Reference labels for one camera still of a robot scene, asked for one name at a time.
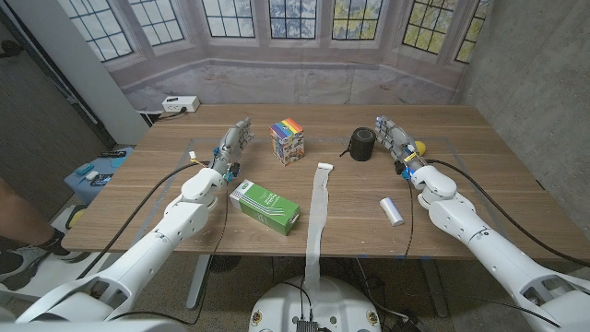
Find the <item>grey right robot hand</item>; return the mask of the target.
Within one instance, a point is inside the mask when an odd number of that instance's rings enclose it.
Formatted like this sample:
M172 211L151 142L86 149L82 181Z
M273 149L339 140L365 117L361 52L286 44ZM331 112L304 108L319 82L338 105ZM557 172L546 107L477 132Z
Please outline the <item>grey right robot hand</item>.
M409 180L415 171L427 165L415 139L388 117L376 117L375 132L376 140L390 152L395 172L404 179Z

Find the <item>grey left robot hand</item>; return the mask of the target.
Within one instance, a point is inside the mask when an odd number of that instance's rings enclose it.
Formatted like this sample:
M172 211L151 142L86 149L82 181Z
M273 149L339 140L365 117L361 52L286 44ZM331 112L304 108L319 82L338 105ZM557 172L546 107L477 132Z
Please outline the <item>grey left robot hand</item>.
M209 168L220 173L227 182L236 178L240 174L239 159L242 151L253 137L249 117L231 126L220 139L219 146L214 149L214 158L209 163Z

